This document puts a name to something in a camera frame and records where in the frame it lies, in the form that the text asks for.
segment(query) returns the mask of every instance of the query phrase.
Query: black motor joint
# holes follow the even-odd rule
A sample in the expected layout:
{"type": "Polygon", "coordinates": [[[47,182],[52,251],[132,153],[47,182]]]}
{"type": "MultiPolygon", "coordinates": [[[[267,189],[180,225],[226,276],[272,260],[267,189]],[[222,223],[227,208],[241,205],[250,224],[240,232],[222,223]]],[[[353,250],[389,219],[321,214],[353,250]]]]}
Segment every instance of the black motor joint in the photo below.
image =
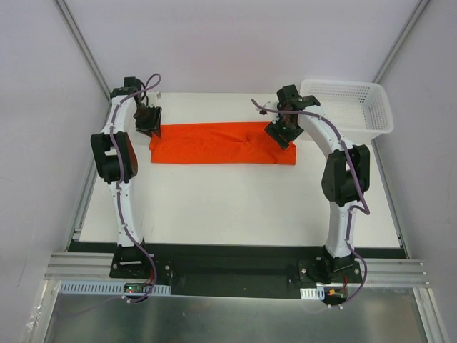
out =
{"type": "MultiPolygon", "coordinates": [[[[141,80],[130,76],[124,78],[124,85],[121,88],[113,89],[111,98],[120,95],[130,95],[141,91],[141,80]]],[[[137,132],[152,137],[153,134],[161,137],[160,123],[162,108],[158,106],[147,106],[141,102],[141,94],[134,97],[136,103],[136,113],[134,114],[135,128],[137,132]]]]}
{"type": "MultiPolygon", "coordinates": [[[[279,111],[303,111],[306,107],[320,106],[314,95],[300,96],[297,87],[292,84],[284,86],[276,92],[279,111]]],[[[271,122],[265,132],[273,138],[282,149],[301,135],[303,129],[298,125],[298,114],[279,114],[279,119],[271,122]]]]}

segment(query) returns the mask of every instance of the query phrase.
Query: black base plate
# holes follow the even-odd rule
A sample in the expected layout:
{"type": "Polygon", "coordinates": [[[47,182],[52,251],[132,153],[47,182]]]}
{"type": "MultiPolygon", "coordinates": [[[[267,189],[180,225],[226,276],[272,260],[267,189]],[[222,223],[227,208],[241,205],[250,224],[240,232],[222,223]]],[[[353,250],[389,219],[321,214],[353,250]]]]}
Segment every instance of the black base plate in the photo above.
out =
{"type": "MultiPolygon", "coordinates": [[[[298,270],[300,271],[300,281],[302,284],[309,284],[312,288],[316,285],[316,278],[313,277],[313,273],[316,273],[317,270],[321,268],[321,263],[319,259],[311,261],[300,261],[298,263],[298,270]]],[[[362,273],[360,270],[360,264],[357,261],[354,261],[352,266],[345,269],[340,269],[336,272],[331,272],[329,274],[329,280],[325,284],[330,283],[344,283],[344,276],[348,277],[348,283],[350,284],[360,284],[362,282],[362,273]]]]}
{"type": "MultiPolygon", "coordinates": [[[[300,288],[313,288],[316,283],[303,277],[302,282],[299,271],[322,256],[322,247],[146,244],[145,248],[154,255],[158,265],[158,284],[171,285],[173,295],[197,297],[300,299],[300,288]]],[[[69,251],[114,253],[116,244],[72,241],[69,251]]],[[[358,248],[356,251],[366,259],[406,258],[401,248],[358,248]]],[[[354,280],[354,274],[348,275],[350,282],[360,282],[361,277],[354,280]]]]}
{"type": "MultiPolygon", "coordinates": [[[[170,259],[151,257],[157,270],[157,283],[170,284],[173,276],[173,264],[170,259]]],[[[143,263],[119,264],[119,258],[113,255],[109,277],[112,279],[149,279],[152,270],[149,261],[143,263]]]]}

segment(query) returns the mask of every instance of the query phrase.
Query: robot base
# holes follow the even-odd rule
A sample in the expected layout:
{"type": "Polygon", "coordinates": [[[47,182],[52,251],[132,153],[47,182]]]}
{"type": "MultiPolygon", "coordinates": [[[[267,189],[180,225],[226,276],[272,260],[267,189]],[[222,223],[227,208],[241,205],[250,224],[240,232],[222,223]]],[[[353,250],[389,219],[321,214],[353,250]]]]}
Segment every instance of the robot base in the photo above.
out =
{"type": "Polygon", "coordinates": [[[349,283],[361,283],[360,264],[353,254],[346,257],[332,257],[323,247],[323,256],[315,261],[300,261],[298,264],[301,282],[318,282],[321,284],[341,283],[344,276],[349,283]]]}
{"type": "Polygon", "coordinates": [[[118,245],[113,255],[109,277],[114,279],[148,279],[151,265],[147,257],[136,247],[118,245]]]}

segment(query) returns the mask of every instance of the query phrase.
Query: red towel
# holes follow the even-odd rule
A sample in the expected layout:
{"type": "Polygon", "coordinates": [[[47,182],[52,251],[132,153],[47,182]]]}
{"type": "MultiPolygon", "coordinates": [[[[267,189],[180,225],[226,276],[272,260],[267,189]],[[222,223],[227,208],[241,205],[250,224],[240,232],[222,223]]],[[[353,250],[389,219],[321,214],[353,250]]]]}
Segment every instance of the red towel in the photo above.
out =
{"type": "Polygon", "coordinates": [[[264,131],[268,122],[162,125],[153,136],[151,162],[170,164],[289,164],[296,146],[283,150],[264,131]]]}

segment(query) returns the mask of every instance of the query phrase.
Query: wire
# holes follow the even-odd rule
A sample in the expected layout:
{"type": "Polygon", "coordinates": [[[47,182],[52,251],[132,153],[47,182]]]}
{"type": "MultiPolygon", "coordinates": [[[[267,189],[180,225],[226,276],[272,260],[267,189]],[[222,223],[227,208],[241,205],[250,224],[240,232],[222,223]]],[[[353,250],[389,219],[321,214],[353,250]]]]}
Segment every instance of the wire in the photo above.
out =
{"type": "Polygon", "coordinates": [[[133,98],[134,96],[137,96],[137,95],[139,95],[139,94],[141,94],[143,92],[146,93],[147,91],[152,90],[158,84],[160,84],[160,81],[161,81],[160,74],[157,74],[157,73],[152,74],[149,77],[148,81],[146,82],[146,87],[144,89],[136,91],[136,92],[126,96],[125,98],[123,98],[119,102],[119,104],[117,104],[116,107],[114,108],[113,117],[111,119],[111,127],[109,128],[109,138],[111,140],[111,143],[113,144],[114,149],[116,150],[117,159],[118,159],[118,163],[119,163],[119,173],[120,173],[120,175],[119,175],[119,181],[116,182],[116,190],[117,190],[117,195],[116,195],[117,199],[116,200],[117,200],[117,208],[118,208],[119,219],[121,221],[121,225],[124,227],[124,231],[125,231],[127,237],[131,240],[131,242],[134,244],[134,246],[138,250],[140,250],[147,257],[147,259],[149,260],[149,263],[151,264],[152,271],[154,273],[154,278],[152,279],[151,286],[148,288],[147,292],[142,297],[140,297],[138,299],[130,299],[129,300],[130,302],[134,302],[134,303],[142,302],[143,300],[145,300],[150,295],[150,293],[152,293],[152,289],[154,288],[154,286],[155,286],[155,284],[157,282],[157,269],[156,269],[156,265],[154,264],[153,259],[149,255],[149,253],[130,234],[129,228],[127,227],[127,223],[124,220],[124,215],[122,213],[122,208],[121,208],[121,183],[124,182],[124,175],[125,175],[124,162],[122,161],[122,156],[121,156],[121,151],[119,149],[119,146],[117,145],[117,142],[116,142],[116,140],[114,138],[114,123],[116,121],[117,112],[121,108],[121,106],[122,106],[122,104],[124,102],[126,102],[127,100],[129,100],[129,99],[133,98]],[[157,77],[156,83],[154,83],[152,86],[148,86],[149,82],[154,77],[157,77]]]}
{"type": "Polygon", "coordinates": [[[317,118],[317,119],[323,121],[335,133],[336,138],[338,139],[338,143],[341,145],[341,147],[344,150],[344,154],[346,155],[346,160],[348,162],[349,169],[351,171],[351,176],[352,176],[352,179],[354,180],[354,184],[356,186],[356,191],[357,191],[358,198],[360,199],[360,201],[361,201],[361,203],[363,205],[363,208],[360,207],[360,206],[357,206],[357,205],[353,205],[353,206],[349,207],[349,209],[348,209],[348,226],[347,226],[347,229],[346,229],[345,242],[348,245],[348,248],[351,251],[351,253],[354,254],[355,257],[357,257],[358,259],[360,259],[362,261],[362,263],[363,263],[363,278],[362,278],[362,282],[358,286],[358,289],[344,302],[344,303],[347,303],[348,301],[352,300],[362,290],[363,286],[366,283],[366,278],[368,276],[368,266],[366,264],[365,259],[363,259],[363,257],[358,252],[356,252],[356,250],[352,247],[352,245],[350,243],[351,222],[352,222],[352,216],[353,216],[352,211],[354,209],[359,209],[364,214],[366,214],[367,216],[370,214],[370,209],[368,208],[368,205],[366,203],[365,197],[363,196],[362,188],[360,186],[360,183],[358,182],[356,168],[354,167],[351,155],[349,154],[349,149],[348,149],[345,141],[343,140],[343,137],[341,136],[340,132],[336,128],[336,126],[330,120],[328,120],[324,116],[321,116],[320,114],[316,114],[316,113],[313,113],[313,112],[307,112],[307,111],[280,111],[280,110],[275,110],[275,109],[267,109],[266,107],[259,105],[258,102],[255,101],[254,99],[251,99],[251,101],[252,101],[252,103],[254,104],[255,107],[257,107],[258,109],[261,109],[261,110],[263,110],[265,112],[276,113],[276,114],[303,114],[305,116],[312,116],[313,118],[317,118]]]}
{"type": "MultiPolygon", "coordinates": [[[[146,85],[142,81],[140,81],[140,82],[141,82],[141,86],[143,87],[143,89],[145,89],[146,85]]],[[[146,92],[144,92],[143,96],[141,97],[141,100],[143,100],[145,97],[146,97],[146,92]]]]}
{"type": "Polygon", "coordinates": [[[152,280],[154,280],[154,271],[151,270],[151,275],[149,276],[149,279],[144,283],[146,286],[151,286],[152,280]]]}
{"type": "Polygon", "coordinates": [[[147,93],[146,93],[145,88],[148,86],[149,82],[150,82],[150,81],[154,78],[154,76],[156,76],[156,75],[158,75],[158,74],[153,74],[153,75],[151,75],[151,76],[149,77],[149,79],[146,81],[146,85],[145,85],[143,82],[141,82],[141,85],[143,86],[143,89],[144,89],[144,95],[143,95],[143,97],[141,98],[141,100],[143,101],[143,99],[146,98],[146,107],[149,106],[149,97],[148,97],[148,95],[147,95],[147,93]]]}
{"type": "Polygon", "coordinates": [[[348,276],[347,275],[344,275],[344,283],[343,283],[343,286],[338,289],[338,291],[344,291],[344,294],[347,294],[348,293],[348,276]]]}

